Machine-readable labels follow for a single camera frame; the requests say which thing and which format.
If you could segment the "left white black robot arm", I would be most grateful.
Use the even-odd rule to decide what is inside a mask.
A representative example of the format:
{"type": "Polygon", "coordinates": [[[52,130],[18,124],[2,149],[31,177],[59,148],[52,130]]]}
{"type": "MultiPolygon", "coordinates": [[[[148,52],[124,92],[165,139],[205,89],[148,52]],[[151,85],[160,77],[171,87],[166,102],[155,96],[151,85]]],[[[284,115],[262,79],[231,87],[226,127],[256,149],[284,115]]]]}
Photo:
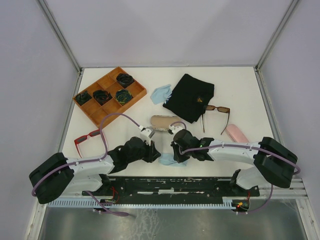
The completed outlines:
{"type": "Polygon", "coordinates": [[[111,183],[102,175],[118,173],[135,161],[153,163],[160,156],[153,140],[147,144],[139,137],[132,137],[106,156],[67,158],[58,152],[29,174],[33,186],[31,194],[40,204],[50,203],[61,195],[84,191],[106,195],[111,183]]]}

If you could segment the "brown sunglasses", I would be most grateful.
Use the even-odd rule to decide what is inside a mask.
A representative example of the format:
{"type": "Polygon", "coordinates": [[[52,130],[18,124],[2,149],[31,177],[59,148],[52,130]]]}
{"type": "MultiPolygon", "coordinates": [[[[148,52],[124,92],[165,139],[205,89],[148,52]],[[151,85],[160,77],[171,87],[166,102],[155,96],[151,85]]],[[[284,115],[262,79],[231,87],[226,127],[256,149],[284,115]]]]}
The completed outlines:
{"type": "Polygon", "coordinates": [[[205,105],[205,106],[203,107],[203,112],[202,112],[202,115],[201,115],[202,131],[203,131],[203,133],[205,133],[205,118],[204,118],[204,114],[205,114],[207,111],[214,111],[214,110],[217,110],[217,111],[220,112],[220,113],[227,114],[227,120],[226,120],[225,127],[224,127],[224,129],[222,130],[222,132],[220,133],[220,134],[222,135],[222,134],[224,133],[224,131],[226,130],[228,124],[229,124],[230,113],[231,113],[231,109],[228,108],[228,107],[224,107],[224,106],[205,105]]]}

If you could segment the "light blue cleaning cloth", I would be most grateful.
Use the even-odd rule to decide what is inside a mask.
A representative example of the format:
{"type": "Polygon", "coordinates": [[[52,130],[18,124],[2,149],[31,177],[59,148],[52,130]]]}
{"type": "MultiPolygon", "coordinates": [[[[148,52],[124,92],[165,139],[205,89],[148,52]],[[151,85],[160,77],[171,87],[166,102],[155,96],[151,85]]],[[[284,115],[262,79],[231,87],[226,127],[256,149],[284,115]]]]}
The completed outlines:
{"type": "Polygon", "coordinates": [[[161,156],[158,158],[158,162],[159,164],[167,167],[186,167],[188,164],[188,161],[179,163],[174,160],[174,155],[172,153],[161,153],[161,156]]]}

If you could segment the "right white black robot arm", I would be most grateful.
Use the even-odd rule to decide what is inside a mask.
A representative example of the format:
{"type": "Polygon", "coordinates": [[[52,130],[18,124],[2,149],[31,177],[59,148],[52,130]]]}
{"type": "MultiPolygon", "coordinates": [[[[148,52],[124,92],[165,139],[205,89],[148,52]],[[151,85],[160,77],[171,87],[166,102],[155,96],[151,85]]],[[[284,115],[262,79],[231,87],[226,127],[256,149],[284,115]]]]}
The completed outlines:
{"type": "Polygon", "coordinates": [[[224,142],[211,137],[197,139],[182,127],[169,130],[174,160],[178,163],[189,158],[198,161],[229,161],[248,164],[248,169],[238,169],[229,183],[231,193],[242,195],[251,188],[269,183],[288,189],[294,175],[300,173],[297,156],[271,137],[260,142],[224,142]]]}

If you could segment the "marble pattern glasses case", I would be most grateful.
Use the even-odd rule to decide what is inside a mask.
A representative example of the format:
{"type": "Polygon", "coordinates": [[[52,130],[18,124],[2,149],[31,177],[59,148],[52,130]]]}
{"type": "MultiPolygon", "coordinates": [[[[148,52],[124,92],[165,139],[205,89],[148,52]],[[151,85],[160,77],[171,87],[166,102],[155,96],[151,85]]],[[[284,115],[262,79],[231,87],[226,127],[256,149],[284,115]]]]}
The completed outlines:
{"type": "Polygon", "coordinates": [[[180,120],[181,119],[178,116],[153,115],[150,118],[150,128],[160,132],[167,132],[172,123],[180,120]]]}

